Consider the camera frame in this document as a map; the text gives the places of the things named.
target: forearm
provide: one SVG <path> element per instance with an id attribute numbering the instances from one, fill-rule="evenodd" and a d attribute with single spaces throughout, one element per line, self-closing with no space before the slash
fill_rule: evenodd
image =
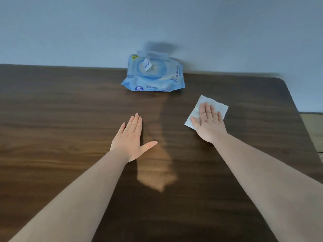
<path id="1" fill-rule="evenodd" d="M 323 185 L 223 133 L 214 146 L 279 241 L 323 237 Z"/>
<path id="2" fill-rule="evenodd" d="M 91 241 L 127 161 L 119 150 L 108 152 L 10 241 Z"/>

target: person's right arm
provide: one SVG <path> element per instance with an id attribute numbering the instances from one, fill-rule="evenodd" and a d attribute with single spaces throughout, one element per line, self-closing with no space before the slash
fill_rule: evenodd
<path id="1" fill-rule="evenodd" d="M 226 132 L 220 112 L 200 106 L 197 134 L 212 143 L 280 242 L 323 241 L 323 185 Z"/>

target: white wet wipe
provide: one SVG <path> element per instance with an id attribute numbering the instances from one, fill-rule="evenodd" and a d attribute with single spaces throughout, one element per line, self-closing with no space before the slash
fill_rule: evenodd
<path id="1" fill-rule="evenodd" d="M 212 98 L 207 98 L 201 95 L 201 97 L 199 98 L 199 101 L 197 101 L 197 104 L 195 105 L 195 108 L 193 109 L 192 113 L 190 114 L 187 121 L 185 122 L 185 126 L 188 126 L 196 130 L 191 121 L 191 117 L 194 116 L 200 120 L 200 105 L 204 103 L 208 103 L 209 105 L 212 105 L 215 108 L 216 112 L 220 111 L 223 118 L 229 108 L 227 105 L 216 102 Z"/>

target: white sticker tab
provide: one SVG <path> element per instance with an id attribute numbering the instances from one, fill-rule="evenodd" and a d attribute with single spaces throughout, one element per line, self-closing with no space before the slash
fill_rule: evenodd
<path id="1" fill-rule="evenodd" d="M 143 67 L 145 71 L 148 71 L 152 67 L 150 59 L 148 57 L 146 57 L 145 60 L 143 61 Z"/>

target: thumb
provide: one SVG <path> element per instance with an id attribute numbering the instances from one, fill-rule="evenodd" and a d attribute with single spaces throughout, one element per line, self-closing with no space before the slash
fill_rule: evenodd
<path id="1" fill-rule="evenodd" d="M 201 126 L 199 120 L 196 117 L 192 116 L 191 121 L 192 121 L 193 126 L 195 127 L 195 129 L 197 129 L 197 128 L 199 128 Z"/>
<path id="2" fill-rule="evenodd" d="M 151 142 L 148 142 L 148 143 L 144 144 L 143 146 L 141 146 L 140 147 L 141 154 L 145 153 L 148 149 L 152 148 L 157 143 L 158 143 L 157 141 L 151 141 Z"/>

